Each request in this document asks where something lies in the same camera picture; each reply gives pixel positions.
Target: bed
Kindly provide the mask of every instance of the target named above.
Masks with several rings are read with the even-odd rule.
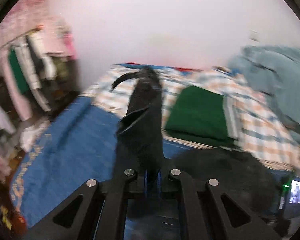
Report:
[[[113,66],[98,82],[70,104],[39,137],[17,169],[10,187],[16,210],[32,227],[86,180],[111,178],[116,145],[117,123],[125,115],[135,80],[120,84],[113,92],[113,81],[141,65]],[[280,181],[298,163],[298,147],[263,97],[248,87],[243,76],[232,77],[218,69],[179,71],[152,66],[163,86],[162,127],[180,90],[196,85],[236,99],[240,116],[239,146],[271,169]],[[210,146],[171,138],[163,133],[163,152],[172,158],[191,148]],[[125,239],[134,224],[127,222]]]

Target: small screen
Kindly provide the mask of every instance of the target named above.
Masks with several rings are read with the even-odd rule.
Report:
[[[300,203],[300,181],[291,182],[291,195],[289,203]]]

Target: red fabric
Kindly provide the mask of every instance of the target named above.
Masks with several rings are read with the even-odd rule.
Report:
[[[131,64],[131,65],[142,65],[139,63],[135,63],[135,62],[125,62],[125,64]],[[184,71],[200,71],[199,69],[194,69],[194,68],[184,68],[184,67],[173,67],[174,69],[180,71],[180,72],[184,72]]]

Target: white wall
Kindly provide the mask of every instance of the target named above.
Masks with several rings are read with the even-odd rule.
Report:
[[[49,0],[73,28],[82,89],[113,63],[205,68],[251,44],[300,46],[300,21],[283,0]]]

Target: blue blanket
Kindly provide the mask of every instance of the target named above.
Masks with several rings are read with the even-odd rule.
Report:
[[[255,91],[267,94],[269,108],[300,143],[300,49],[245,47],[228,63]]]
[[[79,97],[45,133],[51,134],[42,152],[23,175],[24,194],[20,211],[32,227],[86,180],[111,178],[119,118]],[[163,140],[165,157],[189,149]],[[27,154],[23,163],[30,159]],[[21,165],[12,180],[21,170]]]

